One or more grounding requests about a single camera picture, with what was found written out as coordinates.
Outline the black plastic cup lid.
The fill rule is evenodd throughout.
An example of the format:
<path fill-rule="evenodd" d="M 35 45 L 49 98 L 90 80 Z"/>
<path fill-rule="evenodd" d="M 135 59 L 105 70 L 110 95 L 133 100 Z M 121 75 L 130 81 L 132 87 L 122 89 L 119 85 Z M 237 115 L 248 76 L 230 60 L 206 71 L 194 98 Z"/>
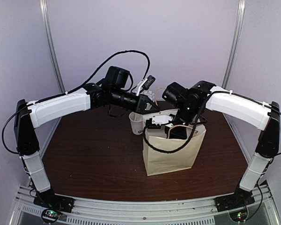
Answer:
<path fill-rule="evenodd" d="M 169 131 L 170 139 L 187 139 L 187 132 L 185 127 L 174 127 L 171 131 Z"/>

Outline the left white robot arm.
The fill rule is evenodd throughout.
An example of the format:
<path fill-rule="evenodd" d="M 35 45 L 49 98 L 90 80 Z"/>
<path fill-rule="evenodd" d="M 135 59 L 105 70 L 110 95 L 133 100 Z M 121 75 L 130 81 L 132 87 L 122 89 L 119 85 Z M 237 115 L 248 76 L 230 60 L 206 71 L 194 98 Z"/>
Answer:
<path fill-rule="evenodd" d="M 136 92 L 128 92 L 123 88 L 130 76 L 128 70 L 111 66 L 105 78 L 97 83 L 84 84 L 74 92 L 49 97 L 44 101 L 26 102 L 22 99 L 17 103 L 18 115 L 14 125 L 17 151 L 36 191 L 40 193 L 40 201 L 47 208 L 54 208 L 58 204 L 58 198 L 53 194 L 39 155 L 40 147 L 35 129 L 51 120 L 106 105 L 116 105 L 141 115 L 158 112 L 159 107 L 147 95 L 142 94 L 155 82 L 155 78 L 150 75 L 139 82 Z"/>

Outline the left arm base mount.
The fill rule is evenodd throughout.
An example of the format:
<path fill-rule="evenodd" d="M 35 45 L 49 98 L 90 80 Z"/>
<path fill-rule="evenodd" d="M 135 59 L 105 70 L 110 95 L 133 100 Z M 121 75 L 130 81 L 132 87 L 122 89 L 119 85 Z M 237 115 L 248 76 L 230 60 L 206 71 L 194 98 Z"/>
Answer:
<path fill-rule="evenodd" d="M 33 203 L 44 208 L 40 217 L 45 224 L 51 225 L 64 218 L 67 213 L 72 212 L 74 199 L 56 194 L 36 192 Z"/>

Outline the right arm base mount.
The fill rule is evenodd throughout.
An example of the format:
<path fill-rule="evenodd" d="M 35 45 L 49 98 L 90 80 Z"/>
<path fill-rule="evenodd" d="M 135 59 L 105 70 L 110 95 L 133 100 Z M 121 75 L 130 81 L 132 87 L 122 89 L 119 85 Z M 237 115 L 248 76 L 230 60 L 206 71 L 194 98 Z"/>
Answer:
<path fill-rule="evenodd" d="M 249 211 L 247 206 L 255 203 L 253 197 L 245 200 L 242 197 L 236 197 L 234 194 L 216 197 L 214 201 L 217 211 L 227 211 L 229 218 L 236 223 L 244 222 L 248 218 Z"/>

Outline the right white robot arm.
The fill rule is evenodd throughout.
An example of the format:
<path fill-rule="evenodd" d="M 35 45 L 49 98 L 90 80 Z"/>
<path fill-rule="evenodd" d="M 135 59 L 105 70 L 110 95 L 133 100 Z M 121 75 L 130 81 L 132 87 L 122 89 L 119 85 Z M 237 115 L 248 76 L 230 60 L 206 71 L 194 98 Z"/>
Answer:
<path fill-rule="evenodd" d="M 187 89 L 177 82 L 168 85 L 162 98 L 178 109 L 174 124 L 194 122 L 205 109 L 245 121 L 261 131 L 255 153 L 231 196 L 235 207 L 242 206 L 258 179 L 277 155 L 280 145 L 280 115 L 276 102 L 261 103 L 227 91 L 214 83 L 199 81 Z"/>

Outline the brown paper bag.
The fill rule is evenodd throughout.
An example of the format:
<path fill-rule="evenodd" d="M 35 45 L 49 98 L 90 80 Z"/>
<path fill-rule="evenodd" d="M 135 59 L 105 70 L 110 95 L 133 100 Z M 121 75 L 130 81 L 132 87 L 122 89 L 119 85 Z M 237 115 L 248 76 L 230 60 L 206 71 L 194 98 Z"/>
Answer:
<path fill-rule="evenodd" d="M 163 99 L 170 103 L 173 110 L 163 110 L 143 116 L 143 161 L 148 176 L 190 169 L 201 148 L 206 134 L 205 121 L 195 119 L 200 104 L 205 98 L 203 93 L 191 94 L 184 88 L 167 87 Z M 169 115 L 174 118 L 178 110 L 189 112 L 192 122 L 188 125 L 174 125 L 171 128 L 149 129 L 145 121 L 152 116 Z M 170 139 L 169 134 L 175 127 L 185 127 L 187 139 Z"/>

